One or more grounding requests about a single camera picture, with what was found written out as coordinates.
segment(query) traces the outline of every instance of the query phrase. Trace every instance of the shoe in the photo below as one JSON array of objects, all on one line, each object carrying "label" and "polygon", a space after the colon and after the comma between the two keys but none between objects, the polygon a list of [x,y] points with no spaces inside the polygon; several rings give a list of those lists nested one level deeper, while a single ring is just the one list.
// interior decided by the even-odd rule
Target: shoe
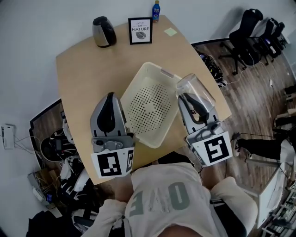
[{"label": "shoe", "polygon": [[234,157],[238,157],[240,155],[241,147],[238,146],[237,142],[239,141],[239,138],[236,138],[234,140],[234,146],[233,146],[233,155]]},{"label": "shoe", "polygon": [[218,84],[218,87],[219,88],[223,88],[223,87],[226,87],[227,86],[227,82],[226,81],[222,81],[222,82],[219,82],[217,84]]}]

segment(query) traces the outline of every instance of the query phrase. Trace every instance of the wooden table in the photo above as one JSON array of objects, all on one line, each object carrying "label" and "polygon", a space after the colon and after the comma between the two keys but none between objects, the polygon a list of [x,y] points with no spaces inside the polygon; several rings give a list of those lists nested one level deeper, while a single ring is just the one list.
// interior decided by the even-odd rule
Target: wooden table
[{"label": "wooden table", "polygon": [[[173,28],[172,37],[164,30]],[[117,43],[99,48],[93,37],[74,45],[56,57],[59,91],[75,145],[94,184],[98,178],[91,161],[90,117],[97,103],[108,93],[120,98],[144,62],[153,62],[166,71],[184,77],[195,73],[216,100],[219,119],[230,109],[209,70],[180,31],[164,15],[153,24],[152,44],[130,45],[128,24],[115,27]],[[136,143],[133,169],[146,165],[185,145],[186,130],[180,113],[164,142],[157,149]]]}]

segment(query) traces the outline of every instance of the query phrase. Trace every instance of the hand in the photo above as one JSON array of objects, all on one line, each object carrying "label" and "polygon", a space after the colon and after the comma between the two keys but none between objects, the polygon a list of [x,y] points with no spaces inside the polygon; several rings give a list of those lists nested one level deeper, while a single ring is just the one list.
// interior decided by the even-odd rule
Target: hand
[{"label": "hand", "polygon": [[211,190],[217,183],[223,180],[223,177],[219,177],[218,166],[211,165],[203,168],[201,177],[203,179],[203,186]]},{"label": "hand", "polygon": [[125,177],[113,179],[112,187],[114,190],[115,199],[121,202],[128,203],[134,193],[130,174]]}]

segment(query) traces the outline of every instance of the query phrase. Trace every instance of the clear plastic cup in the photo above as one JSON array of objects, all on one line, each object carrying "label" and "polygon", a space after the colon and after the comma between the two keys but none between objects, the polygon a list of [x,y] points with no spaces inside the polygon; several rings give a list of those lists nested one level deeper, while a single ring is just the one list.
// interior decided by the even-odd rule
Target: clear plastic cup
[{"label": "clear plastic cup", "polygon": [[[195,74],[191,73],[185,76],[177,83],[176,88],[177,97],[181,96],[187,101],[187,104],[197,121],[199,117],[208,114],[216,105],[214,98]],[[198,104],[198,107],[192,105],[192,100],[197,102],[196,104]]]}]

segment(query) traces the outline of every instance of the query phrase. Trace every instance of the power strip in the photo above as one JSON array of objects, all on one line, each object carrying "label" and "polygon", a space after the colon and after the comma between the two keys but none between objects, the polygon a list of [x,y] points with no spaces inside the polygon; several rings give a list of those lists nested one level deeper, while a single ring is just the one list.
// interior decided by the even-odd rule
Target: power strip
[{"label": "power strip", "polygon": [[1,130],[4,149],[14,149],[14,125],[5,124]]}]

